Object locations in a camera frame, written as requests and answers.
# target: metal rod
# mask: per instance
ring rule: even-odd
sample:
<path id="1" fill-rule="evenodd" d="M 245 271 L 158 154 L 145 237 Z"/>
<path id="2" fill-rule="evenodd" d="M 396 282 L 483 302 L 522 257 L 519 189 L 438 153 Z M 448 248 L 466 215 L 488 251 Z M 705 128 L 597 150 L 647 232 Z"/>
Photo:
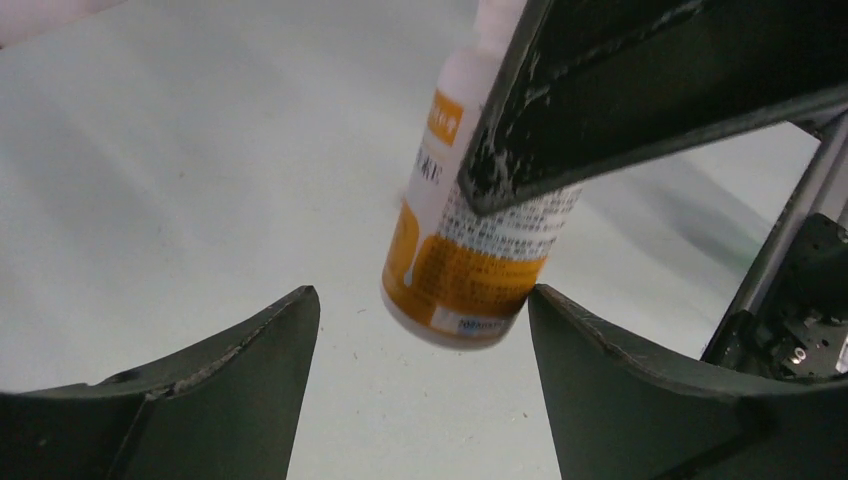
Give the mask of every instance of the metal rod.
<path id="1" fill-rule="evenodd" d="M 836 221 L 848 200 L 848 114 L 825 133 L 810 165 L 789 197 L 763 248 L 728 309 L 756 313 L 804 220 L 823 213 Z"/>

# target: orange label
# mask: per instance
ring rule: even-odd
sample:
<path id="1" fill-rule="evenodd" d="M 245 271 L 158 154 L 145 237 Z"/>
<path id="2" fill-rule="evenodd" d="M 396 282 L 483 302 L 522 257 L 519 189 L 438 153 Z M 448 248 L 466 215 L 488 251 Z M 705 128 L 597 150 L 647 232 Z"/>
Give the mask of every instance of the orange label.
<path id="1" fill-rule="evenodd" d="M 459 122 L 462 120 L 462 112 L 462 105 L 436 90 L 433 97 L 433 106 L 430 107 L 430 116 L 427 118 L 427 128 L 433 132 L 436 138 L 452 147 L 454 140 L 456 140 Z"/>
<path id="2" fill-rule="evenodd" d="M 545 259 L 497 258 L 430 236 L 414 258 L 410 275 L 418 235 L 415 216 L 404 204 L 383 270 L 383 286 L 398 308 L 425 325 L 437 306 L 463 315 L 514 315 L 545 264 Z"/>

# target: white bottle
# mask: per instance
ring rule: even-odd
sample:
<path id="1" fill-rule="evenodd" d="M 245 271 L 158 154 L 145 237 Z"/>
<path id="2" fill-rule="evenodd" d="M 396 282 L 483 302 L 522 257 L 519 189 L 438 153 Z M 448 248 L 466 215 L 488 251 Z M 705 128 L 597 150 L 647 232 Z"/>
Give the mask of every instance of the white bottle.
<path id="1" fill-rule="evenodd" d="M 410 331 L 454 348 L 498 342 L 515 321 L 579 195 L 572 187 L 477 217 L 456 182 L 526 0 L 479 0 L 479 41 L 445 62 L 381 291 Z"/>

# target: scuff mark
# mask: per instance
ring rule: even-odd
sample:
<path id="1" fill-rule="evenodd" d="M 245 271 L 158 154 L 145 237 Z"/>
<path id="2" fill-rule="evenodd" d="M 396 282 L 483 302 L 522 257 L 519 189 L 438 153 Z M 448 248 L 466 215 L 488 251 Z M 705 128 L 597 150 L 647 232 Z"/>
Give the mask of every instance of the scuff mark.
<path id="1" fill-rule="evenodd" d="M 526 92 L 524 92 L 524 108 L 527 108 L 531 103 L 536 100 L 544 97 L 551 91 L 550 84 L 542 85 L 538 88 L 528 88 Z"/>
<path id="2" fill-rule="evenodd" d="M 529 41 L 526 42 L 522 52 L 520 54 L 518 54 L 516 56 L 516 58 L 526 59 L 527 56 L 530 54 L 530 48 L 531 48 L 532 45 L 533 45 L 533 42 L 529 42 Z M 539 52 L 535 52 L 533 57 L 531 57 L 531 59 L 530 59 L 532 72 L 536 71 L 536 68 L 538 67 L 540 60 L 541 60 L 541 54 Z M 520 71 L 520 69 L 517 69 L 516 72 L 515 72 L 515 76 L 509 80 L 509 85 L 507 85 L 505 87 L 507 91 L 511 91 L 513 88 L 515 88 L 515 83 L 518 80 L 518 72 L 519 71 Z M 494 137 L 495 137 L 494 132 L 495 132 L 495 128 L 497 127 L 497 124 L 498 124 L 498 119 L 503 115 L 504 108 L 506 106 L 505 101 L 506 101 L 506 98 L 504 98 L 503 101 L 494 104 L 491 108 L 491 111 L 487 112 L 488 115 L 487 115 L 487 118 L 485 119 L 485 124 L 482 126 L 482 128 L 483 128 L 484 131 L 489 132 L 489 134 L 484 135 L 484 137 L 481 141 L 482 145 L 480 146 L 481 150 L 483 151 L 484 157 L 492 156 L 495 152 L 497 152 L 497 148 L 495 148 L 495 145 L 494 145 Z M 473 178 L 470 179 L 471 180 L 471 182 L 470 182 L 471 187 L 478 193 L 478 195 L 483 194 L 482 195 L 483 198 L 486 199 L 484 201 L 490 202 L 491 200 L 488 200 L 488 198 L 508 197 L 510 195 L 509 192 L 511 190 L 512 184 L 511 184 L 511 179 L 510 179 L 509 176 L 505 176 L 501 179 L 498 179 L 497 173 L 493 172 L 491 174 L 490 179 L 492 180 L 493 187 L 492 187 L 492 189 L 486 189 L 487 191 L 485 193 L 482 191 L 480 185 L 477 185 L 476 182 L 474 182 Z"/>
<path id="3" fill-rule="evenodd" d="M 505 182 L 501 186 L 501 188 L 504 189 L 504 191 L 507 191 L 506 190 L 507 187 L 509 188 L 509 190 L 512 189 L 512 174 L 511 174 L 510 169 L 509 169 L 508 160 L 509 160 L 509 152 L 506 152 L 506 151 L 499 152 L 498 154 L 496 154 L 494 156 L 495 171 L 500 175 L 500 178 Z"/>
<path id="4" fill-rule="evenodd" d="M 169 390 L 168 387 L 157 388 L 155 390 L 151 390 L 151 391 L 144 394 L 144 401 L 145 402 L 152 402 L 152 401 L 158 400 L 159 397 L 162 397 L 163 395 L 167 395 L 168 390 Z"/>
<path id="5" fill-rule="evenodd" d="M 259 328 L 256 331 L 254 331 L 253 333 L 251 333 L 246 341 L 249 342 L 251 338 L 258 335 L 259 332 L 261 332 L 264 327 L 265 326 L 263 325 L 262 328 Z M 228 351 L 227 353 L 225 353 L 224 356 L 222 356 L 218 360 L 215 360 L 214 362 L 210 363 L 208 366 L 206 366 L 206 368 L 201 368 L 200 370 L 189 375 L 188 377 L 186 377 L 182 380 L 178 380 L 176 383 L 174 383 L 174 386 L 171 387 L 170 393 L 172 395 L 179 395 L 182 392 L 191 389 L 195 385 L 199 385 L 204 380 L 206 380 L 207 378 L 214 375 L 215 372 L 220 370 L 221 367 L 226 365 L 227 362 L 229 362 L 233 357 L 238 355 L 239 352 L 241 352 L 242 348 L 244 348 L 244 347 L 242 347 L 242 345 L 239 345 L 239 346 L 233 348 L 232 350 Z"/>
<path id="6" fill-rule="evenodd" d="M 536 67 L 539 65 L 539 60 L 542 59 L 542 54 L 537 50 L 533 52 L 533 58 L 530 59 L 530 67 L 528 70 L 530 72 L 530 81 L 533 81 L 533 78 L 536 76 Z"/>
<path id="7" fill-rule="evenodd" d="M 671 10 L 663 13 L 659 18 L 651 22 L 647 27 L 640 27 L 632 32 L 626 33 L 620 37 L 609 40 L 597 47 L 579 55 L 566 65 L 555 67 L 552 69 L 551 80 L 556 81 L 567 75 L 573 68 L 579 67 L 592 60 L 610 56 L 627 45 L 638 43 L 651 35 L 662 30 L 667 25 L 682 20 L 684 17 L 691 18 L 700 14 L 704 10 L 704 4 L 708 0 L 691 0 L 682 5 L 678 5 Z"/>

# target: screw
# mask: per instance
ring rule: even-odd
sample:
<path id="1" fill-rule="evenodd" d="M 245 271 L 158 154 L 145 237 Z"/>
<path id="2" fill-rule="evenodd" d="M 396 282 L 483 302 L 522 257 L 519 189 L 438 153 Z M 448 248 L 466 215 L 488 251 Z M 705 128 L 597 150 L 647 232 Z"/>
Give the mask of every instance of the screw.
<path id="1" fill-rule="evenodd" d="M 789 361 L 791 361 L 795 365 L 800 364 L 807 358 L 807 352 L 805 352 L 804 349 L 801 347 L 796 347 L 792 353 L 794 353 L 794 355 L 792 356 L 792 358 L 789 359 Z"/>

